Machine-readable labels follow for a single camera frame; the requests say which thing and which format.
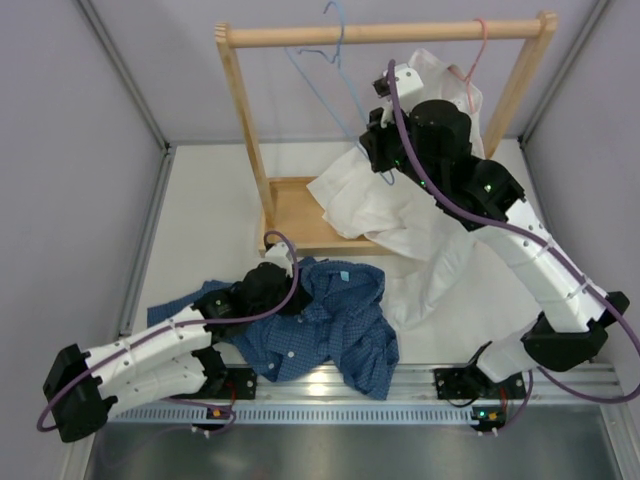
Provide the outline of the blue wire hanger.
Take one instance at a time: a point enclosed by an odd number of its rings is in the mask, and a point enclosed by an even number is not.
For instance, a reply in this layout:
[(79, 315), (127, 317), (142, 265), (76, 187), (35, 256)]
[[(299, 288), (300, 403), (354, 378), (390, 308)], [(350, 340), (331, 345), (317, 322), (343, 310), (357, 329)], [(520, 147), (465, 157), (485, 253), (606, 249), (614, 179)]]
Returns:
[(332, 65), (335, 68), (338, 75), (340, 76), (343, 83), (345, 84), (345, 86), (347, 87), (351, 100), (353, 101), (353, 103), (357, 108), (361, 121), (364, 124), (367, 123), (368, 117), (365, 114), (364, 107), (356, 91), (355, 85), (353, 84), (352, 80), (349, 78), (349, 76), (346, 74), (346, 72), (342, 67), (342, 45), (344, 43), (344, 38), (346, 33), (346, 15), (344, 12), (344, 8), (339, 1), (328, 1), (324, 7), (323, 13), (326, 14), (330, 9), (333, 9), (336, 11), (338, 20), (339, 20), (339, 29), (340, 29), (339, 37), (338, 37), (338, 40), (335, 42), (334, 50), (332, 53), (326, 53), (321, 49), (310, 48), (310, 47), (296, 48), (296, 49), (284, 47), (283, 50), (289, 62), (293, 65), (297, 73), (305, 81), (305, 83), (310, 88), (310, 90), (312, 91), (316, 99), (321, 103), (321, 105), (325, 108), (327, 113), (332, 117), (332, 119), (340, 128), (342, 133), (349, 139), (355, 139), (355, 135), (351, 132), (351, 130), (347, 127), (347, 125), (342, 121), (342, 119), (340, 118), (338, 113), (335, 111), (335, 109), (330, 105), (329, 101), (322, 95), (322, 93), (319, 91), (319, 89), (316, 87), (316, 85), (312, 82), (310, 77), (304, 71), (300, 63), (296, 60), (296, 56), (300, 56), (303, 54), (319, 55), (323, 58), (323, 60), (327, 64)]

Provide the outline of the blue checked shirt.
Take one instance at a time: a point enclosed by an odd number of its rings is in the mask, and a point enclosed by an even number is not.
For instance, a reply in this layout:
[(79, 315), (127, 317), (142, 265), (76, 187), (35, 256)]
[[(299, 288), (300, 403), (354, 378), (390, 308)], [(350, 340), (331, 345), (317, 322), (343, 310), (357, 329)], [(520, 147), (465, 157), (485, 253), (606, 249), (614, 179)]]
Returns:
[(374, 266), (304, 258), (301, 286), (312, 302), (297, 315), (249, 323), (227, 342), (271, 382), (300, 378), (333, 362), (344, 383), (373, 399), (387, 398), (399, 346), (381, 307), (385, 273)]

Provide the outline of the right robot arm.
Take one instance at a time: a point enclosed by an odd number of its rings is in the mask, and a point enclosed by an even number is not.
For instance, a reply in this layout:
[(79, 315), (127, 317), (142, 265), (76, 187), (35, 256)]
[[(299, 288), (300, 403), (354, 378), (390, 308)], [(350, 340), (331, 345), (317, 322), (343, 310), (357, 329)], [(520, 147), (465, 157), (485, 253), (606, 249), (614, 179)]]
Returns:
[(535, 367), (566, 372), (594, 359), (622, 323), (630, 301), (588, 280), (542, 227), (523, 187), (500, 163), (472, 152), (469, 115), (446, 100), (369, 114), (359, 141), (376, 173), (397, 170), (491, 248), (534, 297), (541, 311), (521, 334), (489, 342), (458, 374), (487, 397), (502, 381)]

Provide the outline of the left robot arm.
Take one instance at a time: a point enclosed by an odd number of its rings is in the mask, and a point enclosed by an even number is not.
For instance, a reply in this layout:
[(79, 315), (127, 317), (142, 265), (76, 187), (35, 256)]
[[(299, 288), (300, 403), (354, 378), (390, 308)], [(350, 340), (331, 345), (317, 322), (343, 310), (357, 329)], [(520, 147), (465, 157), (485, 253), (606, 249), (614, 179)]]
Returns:
[(292, 314), (310, 301), (300, 270), (263, 262), (245, 277), (204, 288), (167, 310), (166, 319), (127, 338), (59, 351), (46, 377), (41, 432), (73, 443), (135, 407), (168, 398), (213, 399), (228, 392), (228, 368), (215, 346), (253, 322)]

